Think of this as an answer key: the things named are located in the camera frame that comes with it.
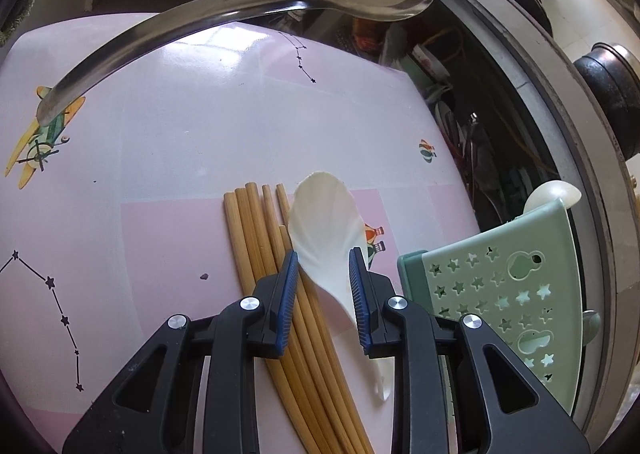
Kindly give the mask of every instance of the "white spoon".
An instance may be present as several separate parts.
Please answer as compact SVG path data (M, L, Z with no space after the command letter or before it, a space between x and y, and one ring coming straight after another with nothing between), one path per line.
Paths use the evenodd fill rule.
M524 214L525 212L541 207L556 198L560 198L564 208L569 209L578 203L581 197L582 193L577 187L560 179L553 179L546 181L534 189L527 198L522 213Z
M367 257L367 238L353 196L345 184L329 173L313 173L296 189L289 211L289 234L300 267L328 292L356 325L349 250L360 247ZM362 349L359 342L353 347ZM371 360L376 371L376 394L388 399L394 386L394 359Z

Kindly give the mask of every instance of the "spoon handle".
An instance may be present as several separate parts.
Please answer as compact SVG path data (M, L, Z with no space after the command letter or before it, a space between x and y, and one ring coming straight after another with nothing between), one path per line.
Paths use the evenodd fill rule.
M326 8L324 0L194 0L145 20L108 41L67 73L40 101L41 126L76 98L130 62L181 38L275 12Z

